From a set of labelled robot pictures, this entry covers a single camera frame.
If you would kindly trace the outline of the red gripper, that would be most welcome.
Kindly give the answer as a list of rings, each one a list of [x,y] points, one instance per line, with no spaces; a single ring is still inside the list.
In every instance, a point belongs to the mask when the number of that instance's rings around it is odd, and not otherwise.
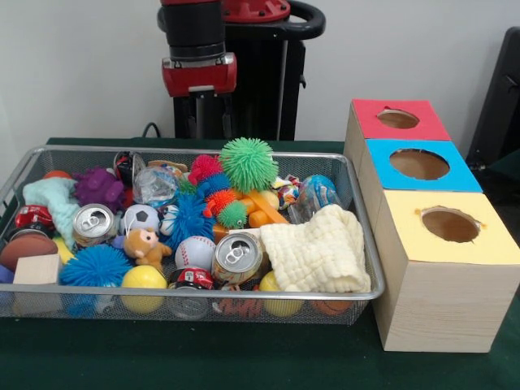
[[[173,58],[162,60],[162,79],[171,97],[186,97],[183,103],[187,133],[197,136],[196,99],[192,93],[213,91],[224,94],[223,136],[232,138],[232,95],[236,89],[237,61],[232,52],[207,60],[180,61]]]

